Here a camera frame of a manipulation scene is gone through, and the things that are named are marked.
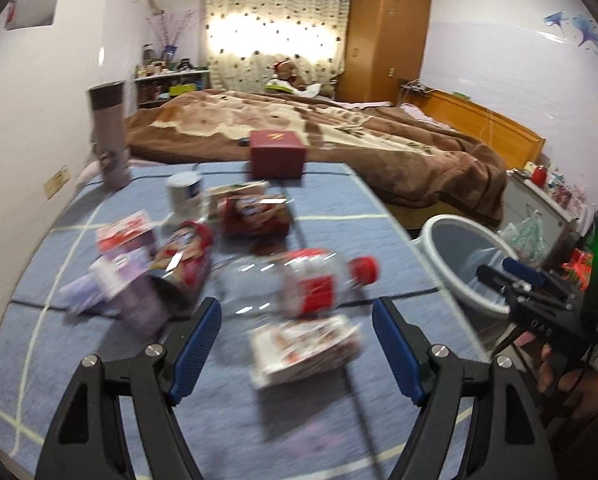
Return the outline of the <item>person's right hand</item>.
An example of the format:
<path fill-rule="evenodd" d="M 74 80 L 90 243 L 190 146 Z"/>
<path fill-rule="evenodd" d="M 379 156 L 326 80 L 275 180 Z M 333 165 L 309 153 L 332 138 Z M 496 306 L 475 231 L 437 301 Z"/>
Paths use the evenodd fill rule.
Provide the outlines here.
<path fill-rule="evenodd" d="M 555 374 L 548 359 L 553 355 L 546 344 L 541 351 L 542 364 L 538 369 L 538 392 L 544 393 L 555 382 Z M 557 388 L 561 391 L 579 393 L 580 400 L 572 413 L 573 419 L 581 419 L 598 413 L 598 372 L 596 370 L 575 370 L 559 379 Z"/>

